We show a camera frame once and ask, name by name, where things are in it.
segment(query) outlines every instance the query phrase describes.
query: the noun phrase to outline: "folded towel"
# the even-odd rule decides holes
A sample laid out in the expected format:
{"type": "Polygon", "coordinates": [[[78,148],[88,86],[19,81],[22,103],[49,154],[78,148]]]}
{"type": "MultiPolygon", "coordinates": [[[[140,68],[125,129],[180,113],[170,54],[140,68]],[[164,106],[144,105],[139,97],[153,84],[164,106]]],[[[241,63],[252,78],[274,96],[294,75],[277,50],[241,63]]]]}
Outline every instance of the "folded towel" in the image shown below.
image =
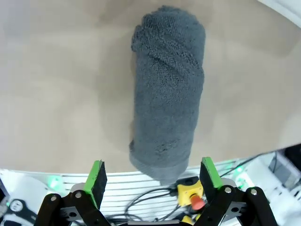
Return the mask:
{"type": "Polygon", "coordinates": [[[161,184],[175,182],[188,166],[204,45],[205,30],[195,16],[167,6],[145,15],[132,38],[137,58],[130,161],[161,184]]]}

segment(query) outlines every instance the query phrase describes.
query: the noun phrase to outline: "green strip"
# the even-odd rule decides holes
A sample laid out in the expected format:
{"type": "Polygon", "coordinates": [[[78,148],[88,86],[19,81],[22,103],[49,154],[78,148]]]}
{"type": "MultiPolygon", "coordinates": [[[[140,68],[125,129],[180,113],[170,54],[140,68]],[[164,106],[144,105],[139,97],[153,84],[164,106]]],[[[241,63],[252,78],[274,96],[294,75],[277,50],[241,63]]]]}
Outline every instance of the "green strip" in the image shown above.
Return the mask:
{"type": "Polygon", "coordinates": [[[205,165],[205,167],[208,171],[208,174],[212,181],[213,187],[219,189],[221,186],[223,186],[222,179],[218,175],[218,172],[215,168],[215,165],[214,165],[212,159],[210,157],[204,157],[204,158],[202,158],[202,163],[205,165]]]}
{"type": "Polygon", "coordinates": [[[103,161],[95,161],[94,162],[92,169],[90,170],[89,176],[86,180],[85,186],[84,186],[84,191],[86,192],[86,194],[91,196],[91,199],[96,207],[97,207],[97,204],[96,204],[95,198],[93,196],[92,189],[93,189],[93,186],[97,179],[97,175],[99,173],[102,163],[103,163],[103,161]]]}

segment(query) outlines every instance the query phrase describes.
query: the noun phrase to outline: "screw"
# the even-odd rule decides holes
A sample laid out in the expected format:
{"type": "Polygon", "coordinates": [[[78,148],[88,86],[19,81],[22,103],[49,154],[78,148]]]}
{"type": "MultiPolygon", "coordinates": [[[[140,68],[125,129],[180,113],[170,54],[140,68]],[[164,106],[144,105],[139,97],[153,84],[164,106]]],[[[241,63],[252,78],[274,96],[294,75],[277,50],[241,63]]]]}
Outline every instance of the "screw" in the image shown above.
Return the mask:
{"type": "Polygon", "coordinates": [[[54,200],[56,200],[56,196],[54,195],[54,196],[52,196],[51,198],[50,198],[50,200],[51,201],[54,201],[54,200]]]}
{"type": "Polygon", "coordinates": [[[79,199],[79,198],[81,197],[81,193],[80,193],[80,192],[77,192],[77,193],[75,194],[75,197],[79,199]]]}
{"type": "Polygon", "coordinates": [[[225,192],[226,192],[226,193],[231,193],[231,191],[232,191],[231,188],[229,188],[229,187],[226,187],[226,188],[225,188],[225,192]]]}
{"type": "Polygon", "coordinates": [[[251,194],[252,195],[257,195],[257,191],[255,189],[251,189],[251,194]]]}

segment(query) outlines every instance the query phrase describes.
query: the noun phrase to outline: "red button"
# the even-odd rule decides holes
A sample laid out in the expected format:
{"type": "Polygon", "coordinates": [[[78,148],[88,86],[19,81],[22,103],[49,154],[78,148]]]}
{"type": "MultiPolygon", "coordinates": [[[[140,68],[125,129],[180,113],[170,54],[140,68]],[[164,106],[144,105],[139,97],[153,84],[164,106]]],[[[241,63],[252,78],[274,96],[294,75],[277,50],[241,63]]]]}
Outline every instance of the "red button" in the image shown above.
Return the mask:
{"type": "Polygon", "coordinates": [[[205,202],[201,199],[197,194],[194,194],[190,197],[191,206],[193,210],[199,210],[203,206],[205,206],[205,202]]]}

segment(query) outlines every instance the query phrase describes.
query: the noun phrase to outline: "beige tabletop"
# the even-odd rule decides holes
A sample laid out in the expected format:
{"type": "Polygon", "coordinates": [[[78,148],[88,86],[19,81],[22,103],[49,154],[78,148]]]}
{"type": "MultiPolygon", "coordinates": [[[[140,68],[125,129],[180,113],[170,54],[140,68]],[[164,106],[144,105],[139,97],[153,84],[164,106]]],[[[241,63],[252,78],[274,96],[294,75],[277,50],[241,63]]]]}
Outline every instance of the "beige tabletop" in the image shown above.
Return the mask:
{"type": "Polygon", "coordinates": [[[206,29],[190,166],[301,142],[301,29],[255,0],[3,0],[0,168],[135,170],[131,36],[162,4],[206,29]]]}

